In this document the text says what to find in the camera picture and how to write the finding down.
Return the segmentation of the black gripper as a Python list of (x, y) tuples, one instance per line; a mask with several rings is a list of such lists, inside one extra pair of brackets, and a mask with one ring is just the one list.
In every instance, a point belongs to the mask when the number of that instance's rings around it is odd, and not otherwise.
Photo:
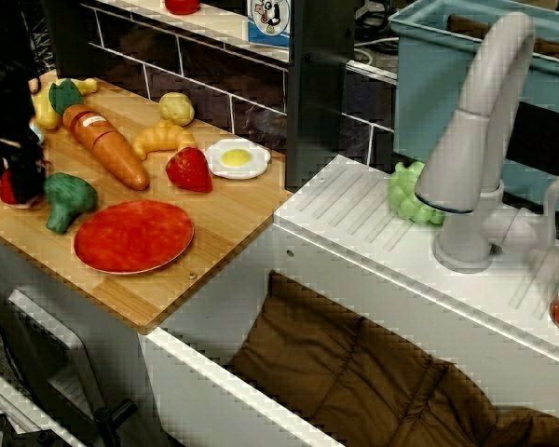
[[(28, 88), (0, 88), (0, 179), (2, 201), (27, 204), (43, 193), (46, 167), (38, 137), (30, 128), (34, 117)], [(5, 170), (3, 154), (7, 154)]]

